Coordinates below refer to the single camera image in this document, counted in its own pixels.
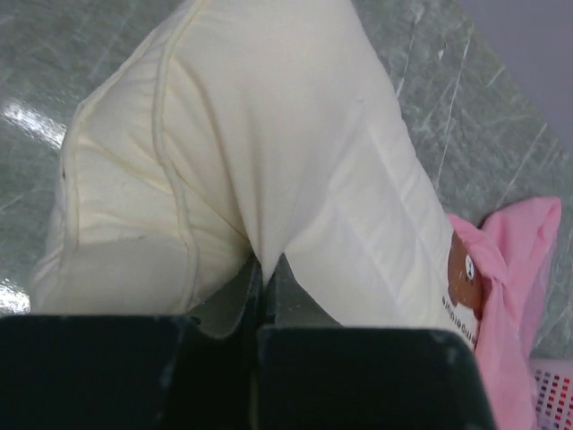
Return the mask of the pink pillowcase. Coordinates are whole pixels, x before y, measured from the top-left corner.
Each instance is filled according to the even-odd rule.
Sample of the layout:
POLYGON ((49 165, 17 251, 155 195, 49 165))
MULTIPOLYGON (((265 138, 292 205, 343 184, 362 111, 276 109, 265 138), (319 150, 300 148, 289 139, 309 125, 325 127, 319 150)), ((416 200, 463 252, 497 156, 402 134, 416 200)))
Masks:
POLYGON ((449 218, 484 281, 475 358, 496 426, 532 429, 537 391, 529 356, 550 280, 561 200, 541 196, 511 204, 480 228, 449 218))

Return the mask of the cream pillow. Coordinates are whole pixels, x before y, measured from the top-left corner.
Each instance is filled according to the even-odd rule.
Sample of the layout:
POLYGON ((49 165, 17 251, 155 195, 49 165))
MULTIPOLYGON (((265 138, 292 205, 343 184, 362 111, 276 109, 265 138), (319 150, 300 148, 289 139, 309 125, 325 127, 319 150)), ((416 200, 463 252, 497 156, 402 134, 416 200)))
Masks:
POLYGON ((345 326, 476 342, 454 230, 348 1, 186 1, 77 108, 38 314, 183 314, 286 257, 345 326))

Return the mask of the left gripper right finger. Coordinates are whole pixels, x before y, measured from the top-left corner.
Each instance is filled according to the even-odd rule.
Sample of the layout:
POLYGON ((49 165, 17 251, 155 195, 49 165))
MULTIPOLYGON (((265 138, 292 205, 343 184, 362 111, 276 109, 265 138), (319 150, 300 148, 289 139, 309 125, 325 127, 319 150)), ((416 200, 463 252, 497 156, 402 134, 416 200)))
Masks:
POLYGON ((440 330, 344 328, 281 258, 258 335, 260 429, 493 429, 473 352, 440 330))

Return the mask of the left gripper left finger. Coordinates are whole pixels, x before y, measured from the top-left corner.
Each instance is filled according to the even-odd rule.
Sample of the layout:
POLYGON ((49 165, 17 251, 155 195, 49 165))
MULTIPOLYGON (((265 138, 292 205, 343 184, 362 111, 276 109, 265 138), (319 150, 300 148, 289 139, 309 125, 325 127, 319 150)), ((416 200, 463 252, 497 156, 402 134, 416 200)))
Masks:
POLYGON ((188 315, 1 321, 4 429, 246 429, 261 268, 188 315))

